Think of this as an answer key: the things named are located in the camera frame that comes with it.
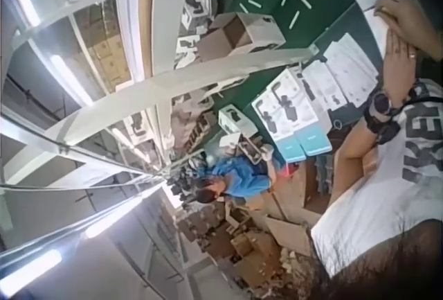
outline watch strap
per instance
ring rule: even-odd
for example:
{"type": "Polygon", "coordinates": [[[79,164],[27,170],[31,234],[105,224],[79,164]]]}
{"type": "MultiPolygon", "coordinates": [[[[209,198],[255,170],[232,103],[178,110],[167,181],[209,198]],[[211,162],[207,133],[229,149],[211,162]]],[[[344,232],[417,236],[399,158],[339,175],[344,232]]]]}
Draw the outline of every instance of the watch strap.
{"type": "Polygon", "coordinates": [[[380,131],[386,126],[387,122],[381,122],[375,116],[369,112],[369,107],[366,107],[363,112],[363,117],[366,121],[366,127],[374,134],[380,133],[380,131]]]}

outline wristwatch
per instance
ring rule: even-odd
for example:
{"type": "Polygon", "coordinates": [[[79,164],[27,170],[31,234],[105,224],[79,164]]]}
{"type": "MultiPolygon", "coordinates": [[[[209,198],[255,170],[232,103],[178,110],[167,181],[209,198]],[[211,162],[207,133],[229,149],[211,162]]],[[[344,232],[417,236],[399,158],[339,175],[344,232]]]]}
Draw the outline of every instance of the wristwatch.
{"type": "Polygon", "coordinates": [[[394,116],[397,111],[397,109],[395,109],[392,105],[388,94],[384,90],[378,91],[372,97],[371,106],[374,107],[377,113],[391,117],[394,116]]]}
{"type": "Polygon", "coordinates": [[[363,112],[366,126],[374,134],[379,134],[391,122],[390,118],[392,118],[395,110],[388,95],[383,90],[378,91],[370,99],[370,104],[363,112]]]}

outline white t-shirt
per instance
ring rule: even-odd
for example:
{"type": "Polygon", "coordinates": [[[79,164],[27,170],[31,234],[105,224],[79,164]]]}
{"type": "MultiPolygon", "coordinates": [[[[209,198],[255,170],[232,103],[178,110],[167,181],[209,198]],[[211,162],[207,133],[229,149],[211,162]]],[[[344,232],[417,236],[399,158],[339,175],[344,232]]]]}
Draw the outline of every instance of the white t-shirt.
{"type": "MultiPolygon", "coordinates": [[[[419,98],[443,95],[430,80],[415,91],[419,98]]],[[[420,222],[443,221],[443,104],[410,105],[397,118],[401,131],[379,146],[376,173],[342,194],[311,230],[330,276],[420,222]]]]}

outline black watch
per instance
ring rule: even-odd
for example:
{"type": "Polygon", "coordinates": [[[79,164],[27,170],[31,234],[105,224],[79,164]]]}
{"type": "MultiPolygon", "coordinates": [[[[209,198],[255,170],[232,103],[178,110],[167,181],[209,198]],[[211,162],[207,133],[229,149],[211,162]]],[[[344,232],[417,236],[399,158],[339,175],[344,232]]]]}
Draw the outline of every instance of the black watch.
{"type": "Polygon", "coordinates": [[[371,115],[369,112],[370,107],[366,107],[365,111],[363,112],[363,117],[366,121],[366,127],[368,127],[369,131],[371,131],[374,134],[379,134],[384,127],[389,124],[389,122],[382,122],[379,119],[377,119],[375,116],[371,115]]]}
{"type": "Polygon", "coordinates": [[[371,104],[377,113],[385,116],[392,117],[398,112],[392,105],[388,94],[384,90],[380,90],[372,96],[371,104]]]}

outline worker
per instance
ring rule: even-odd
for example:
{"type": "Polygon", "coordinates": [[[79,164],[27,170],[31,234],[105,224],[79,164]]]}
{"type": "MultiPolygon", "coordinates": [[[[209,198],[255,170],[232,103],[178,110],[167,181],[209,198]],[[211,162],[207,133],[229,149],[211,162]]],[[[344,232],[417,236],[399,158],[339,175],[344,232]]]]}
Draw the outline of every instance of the worker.
{"type": "Polygon", "coordinates": [[[390,27],[383,87],[335,154],[331,200],[310,232],[308,299],[443,299],[443,92],[415,77],[416,48],[442,59],[441,32],[417,0],[377,0],[376,15],[390,27]]]}
{"type": "Polygon", "coordinates": [[[221,196],[248,198],[270,189],[277,180],[273,147],[264,144],[260,149],[266,164],[253,165],[244,155],[223,158],[215,164],[210,174],[196,180],[196,198],[201,203],[211,203],[221,196]]]}

